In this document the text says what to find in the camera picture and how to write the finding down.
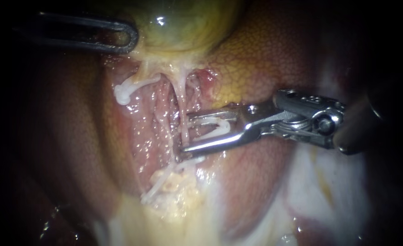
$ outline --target metal instrument jaw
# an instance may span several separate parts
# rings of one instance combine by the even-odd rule
[[[279,110],[272,100],[249,105],[230,104],[226,107],[188,114],[189,121],[198,126],[197,121],[206,118],[220,118],[230,123],[230,132],[196,142],[180,149],[184,159],[216,153],[258,140],[271,131],[271,125],[297,116]]]
[[[82,49],[105,54],[126,54],[137,45],[133,23],[89,14],[63,15],[39,12],[15,26],[27,40],[40,46]]]
[[[216,110],[188,114],[197,124],[206,118],[220,118],[230,123],[230,132],[191,142],[180,149],[189,159],[232,149],[260,139],[277,136],[332,149],[333,133],[343,120],[345,105],[318,95],[293,89],[281,89],[273,98],[248,105],[228,105]]]

